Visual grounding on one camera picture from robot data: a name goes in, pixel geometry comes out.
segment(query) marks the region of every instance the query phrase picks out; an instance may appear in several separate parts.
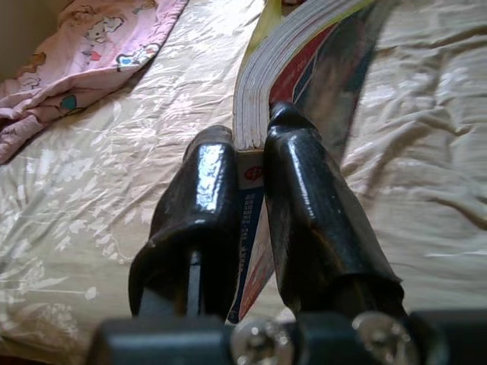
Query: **red logo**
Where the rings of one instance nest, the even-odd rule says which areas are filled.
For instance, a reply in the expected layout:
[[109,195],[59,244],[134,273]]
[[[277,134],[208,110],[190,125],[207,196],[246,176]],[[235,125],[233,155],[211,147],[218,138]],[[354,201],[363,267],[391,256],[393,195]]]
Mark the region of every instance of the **red logo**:
[[245,178],[250,181],[256,181],[262,176],[262,166],[254,166],[249,168],[245,174]]

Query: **cartoon print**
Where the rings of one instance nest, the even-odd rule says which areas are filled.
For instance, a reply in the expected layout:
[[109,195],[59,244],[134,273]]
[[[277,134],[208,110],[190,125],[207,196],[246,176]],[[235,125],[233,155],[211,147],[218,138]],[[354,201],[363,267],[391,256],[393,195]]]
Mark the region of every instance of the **cartoon print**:
[[70,94],[66,97],[63,97],[61,100],[61,103],[59,104],[59,111],[64,116],[70,116],[71,114],[75,114],[77,112],[80,112],[83,109],[84,109],[84,107],[78,106],[78,101],[76,99],[76,96],[73,94]]
[[21,82],[21,87],[22,89],[35,89],[40,85],[40,78],[37,77],[37,75],[28,75],[26,76],[22,82]]
[[81,53],[83,53],[85,56],[90,57],[90,61],[100,61],[101,59],[101,54],[97,51],[83,51]]
[[132,10],[132,13],[138,14],[142,10],[148,10],[148,9],[153,9],[158,6],[157,2],[155,0],[147,0],[146,2],[142,3],[138,8],[135,8]]
[[78,102],[76,101],[75,95],[68,95],[67,97],[64,97],[61,101],[61,104],[60,104],[60,106],[63,109],[67,109],[67,110],[74,110],[74,109],[76,109],[77,105],[78,105]]
[[103,17],[102,21],[88,29],[84,37],[92,42],[105,43],[107,41],[107,33],[115,32],[123,23],[125,21],[121,17]]
[[76,27],[77,25],[86,24],[95,14],[96,13],[90,5],[82,5],[71,12],[72,20],[69,25],[71,27]]
[[29,65],[23,66],[17,73],[17,77],[19,78],[26,72],[29,73],[36,73],[37,68],[39,66],[44,65],[46,63],[46,53],[40,52],[40,53],[34,53],[30,58],[29,58]]
[[141,49],[137,49],[131,55],[118,55],[116,57],[116,70],[121,72],[122,67],[143,65],[158,52],[159,48],[160,46],[157,43],[149,43],[148,45],[143,46]]

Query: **bedsheet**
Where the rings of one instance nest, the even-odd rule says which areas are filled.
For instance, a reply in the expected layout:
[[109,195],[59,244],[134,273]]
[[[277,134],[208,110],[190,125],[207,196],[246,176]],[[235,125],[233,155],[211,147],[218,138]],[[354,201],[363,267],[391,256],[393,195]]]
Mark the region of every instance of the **bedsheet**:
[[[260,0],[192,0],[150,68],[0,167],[0,353],[77,363],[192,137],[231,125]],[[487,5],[416,0],[378,45],[342,164],[408,309],[486,307]],[[278,315],[271,281],[252,314]]]

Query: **book spine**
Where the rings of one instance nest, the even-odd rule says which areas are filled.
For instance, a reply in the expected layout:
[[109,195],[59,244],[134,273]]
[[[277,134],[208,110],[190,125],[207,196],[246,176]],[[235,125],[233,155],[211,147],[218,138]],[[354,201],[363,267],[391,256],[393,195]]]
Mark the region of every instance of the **book spine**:
[[269,229],[263,210],[263,151],[237,156],[240,204],[240,261],[237,292],[228,320],[237,323],[268,281],[273,268]]

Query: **cartoon character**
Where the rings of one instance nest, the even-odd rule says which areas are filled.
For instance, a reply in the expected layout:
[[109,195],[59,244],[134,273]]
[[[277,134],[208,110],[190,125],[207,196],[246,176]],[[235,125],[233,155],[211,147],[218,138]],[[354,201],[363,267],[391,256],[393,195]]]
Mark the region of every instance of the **cartoon character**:
[[40,78],[37,75],[28,75],[21,81],[21,87],[23,90],[25,89],[35,89],[40,85]]
[[121,72],[123,67],[145,64],[158,52],[159,48],[160,46],[157,43],[149,43],[142,48],[137,49],[131,55],[118,55],[116,57],[116,70]]
[[153,9],[158,6],[157,2],[155,0],[147,0],[146,2],[142,3],[138,8],[135,8],[132,10],[132,13],[138,14],[142,10],[148,10],[148,9]]
[[77,25],[86,24],[95,14],[96,13],[90,5],[82,5],[71,12],[72,20],[69,25],[75,27]]
[[31,74],[34,74],[37,72],[37,68],[39,66],[44,65],[46,63],[46,53],[40,52],[40,53],[34,53],[30,58],[29,58],[29,65],[21,67],[21,69],[17,73],[17,77],[19,78],[26,72],[29,72]]
[[100,61],[101,59],[101,54],[97,51],[83,51],[81,53],[83,53],[85,56],[90,57],[90,61]]
[[103,17],[103,20],[88,29],[84,37],[92,42],[105,43],[107,41],[107,33],[115,32],[123,23],[125,21],[121,17]]

